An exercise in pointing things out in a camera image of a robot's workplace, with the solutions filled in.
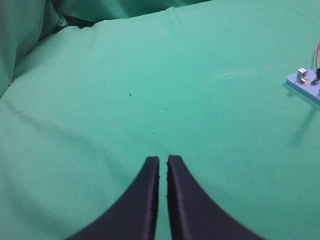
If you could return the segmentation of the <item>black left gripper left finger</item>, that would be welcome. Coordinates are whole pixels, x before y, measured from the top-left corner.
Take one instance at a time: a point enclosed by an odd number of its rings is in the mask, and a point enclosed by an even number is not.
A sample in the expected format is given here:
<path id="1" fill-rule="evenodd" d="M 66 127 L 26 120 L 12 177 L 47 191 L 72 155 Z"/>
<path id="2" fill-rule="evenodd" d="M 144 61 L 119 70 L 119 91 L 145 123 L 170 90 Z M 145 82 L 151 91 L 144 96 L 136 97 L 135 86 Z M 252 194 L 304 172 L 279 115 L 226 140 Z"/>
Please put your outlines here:
<path id="1" fill-rule="evenodd" d="M 69 239 L 153 240 L 159 209 L 159 170 L 159 158 L 147 157 L 123 195 L 98 219 Z"/>

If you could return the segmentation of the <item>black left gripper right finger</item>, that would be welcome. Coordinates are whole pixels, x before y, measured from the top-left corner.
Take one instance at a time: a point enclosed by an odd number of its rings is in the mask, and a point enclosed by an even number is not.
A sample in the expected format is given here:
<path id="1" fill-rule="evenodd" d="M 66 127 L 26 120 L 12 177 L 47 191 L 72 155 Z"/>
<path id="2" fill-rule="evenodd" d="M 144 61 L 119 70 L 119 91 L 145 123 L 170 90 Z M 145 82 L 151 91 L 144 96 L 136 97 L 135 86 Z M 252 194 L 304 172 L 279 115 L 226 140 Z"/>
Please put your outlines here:
<path id="1" fill-rule="evenodd" d="M 173 240 L 261 240 L 203 190 L 179 155 L 167 161 L 167 207 Z"/>

